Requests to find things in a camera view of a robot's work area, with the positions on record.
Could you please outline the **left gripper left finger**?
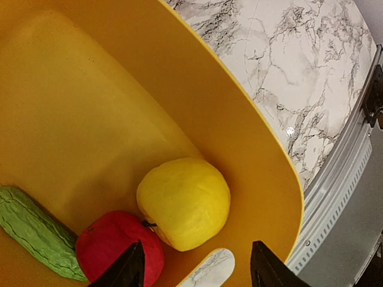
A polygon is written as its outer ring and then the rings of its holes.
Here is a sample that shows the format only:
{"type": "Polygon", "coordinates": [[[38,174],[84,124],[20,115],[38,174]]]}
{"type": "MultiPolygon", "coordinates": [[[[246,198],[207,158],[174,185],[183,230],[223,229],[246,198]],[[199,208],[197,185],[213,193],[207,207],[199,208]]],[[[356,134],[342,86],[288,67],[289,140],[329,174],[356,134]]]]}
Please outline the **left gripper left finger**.
{"type": "Polygon", "coordinates": [[[131,244],[90,287],[143,287],[145,253],[141,241],[131,244]]]}

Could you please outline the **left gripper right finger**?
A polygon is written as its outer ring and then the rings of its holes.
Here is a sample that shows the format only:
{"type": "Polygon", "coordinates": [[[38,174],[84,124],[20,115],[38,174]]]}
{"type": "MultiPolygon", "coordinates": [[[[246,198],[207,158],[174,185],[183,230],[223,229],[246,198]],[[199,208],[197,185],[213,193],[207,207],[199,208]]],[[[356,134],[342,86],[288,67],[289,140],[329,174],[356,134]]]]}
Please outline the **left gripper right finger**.
{"type": "Polygon", "coordinates": [[[309,287],[260,240],[253,242],[250,270],[252,286],[309,287]]]}

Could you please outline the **red toy apple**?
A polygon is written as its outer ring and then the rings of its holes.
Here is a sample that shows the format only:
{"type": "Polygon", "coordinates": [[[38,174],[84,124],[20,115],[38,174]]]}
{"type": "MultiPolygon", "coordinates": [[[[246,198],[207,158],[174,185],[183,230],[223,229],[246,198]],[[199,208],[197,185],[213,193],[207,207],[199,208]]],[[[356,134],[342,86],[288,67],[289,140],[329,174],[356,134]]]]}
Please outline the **red toy apple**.
{"type": "Polygon", "coordinates": [[[124,211],[108,212],[80,234],[75,253],[81,270],[93,283],[131,244],[141,242],[145,253],[144,286],[152,286],[165,265],[157,234],[124,211]]]}

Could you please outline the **yellow toy lemon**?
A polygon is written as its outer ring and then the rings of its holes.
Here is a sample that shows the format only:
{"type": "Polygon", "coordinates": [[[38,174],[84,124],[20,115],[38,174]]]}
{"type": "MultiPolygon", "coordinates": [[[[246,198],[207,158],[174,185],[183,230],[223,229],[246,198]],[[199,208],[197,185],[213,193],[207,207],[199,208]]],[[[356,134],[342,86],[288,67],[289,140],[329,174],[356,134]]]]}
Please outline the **yellow toy lemon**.
{"type": "Polygon", "coordinates": [[[198,248],[224,227],[230,189],[223,175],[201,158],[180,158],[148,172],[136,201],[149,226],[169,246],[198,248]]]}

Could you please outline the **green toy bitter gourd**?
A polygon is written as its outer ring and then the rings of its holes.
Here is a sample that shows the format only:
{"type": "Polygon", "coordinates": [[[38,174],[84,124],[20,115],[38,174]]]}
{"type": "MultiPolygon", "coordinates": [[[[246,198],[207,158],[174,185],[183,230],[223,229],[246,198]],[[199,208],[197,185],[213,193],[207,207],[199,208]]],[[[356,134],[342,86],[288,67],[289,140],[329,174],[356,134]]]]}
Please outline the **green toy bitter gourd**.
{"type": "Polygon", "coordinates": [[[1,227],[56,274],[88,281],[76,258],[77,237],[16,187],[1,187],[1,227]]]}

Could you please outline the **yellow plastic basket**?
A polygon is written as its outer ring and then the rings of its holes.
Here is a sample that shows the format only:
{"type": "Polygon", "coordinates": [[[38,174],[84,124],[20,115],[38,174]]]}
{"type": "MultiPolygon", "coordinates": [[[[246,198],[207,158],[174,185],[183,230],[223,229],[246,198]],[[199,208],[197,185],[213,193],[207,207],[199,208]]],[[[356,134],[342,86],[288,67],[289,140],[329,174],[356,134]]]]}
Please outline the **yellow plastic basket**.
{"type": "Polygon", "coordinates": [[[1,184],[81,233],[103,214],[140,215],[153,168],[203,157],[230,187],[224,228],[165,246],[157,286],[179,286],[212,252],[235,257],[227,286],[250,286],[253,242],[282,261],[303,218],[289,156],[214,52],[164,1],[1,2],[1,184]]]}

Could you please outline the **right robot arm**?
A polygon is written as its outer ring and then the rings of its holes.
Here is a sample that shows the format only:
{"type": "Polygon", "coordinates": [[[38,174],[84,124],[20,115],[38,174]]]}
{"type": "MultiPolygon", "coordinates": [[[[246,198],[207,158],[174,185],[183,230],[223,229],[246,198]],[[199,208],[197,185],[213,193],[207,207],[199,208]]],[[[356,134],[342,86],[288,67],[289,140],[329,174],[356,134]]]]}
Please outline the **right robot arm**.
{"type": "Polygon", "coordinates": [[[382,130],[382,66],[377,64],[374,67],[372,78],[367,86],[367,91],[363,99],[362,108],[366,122],[374,128],[378,123],[382,130]]]}

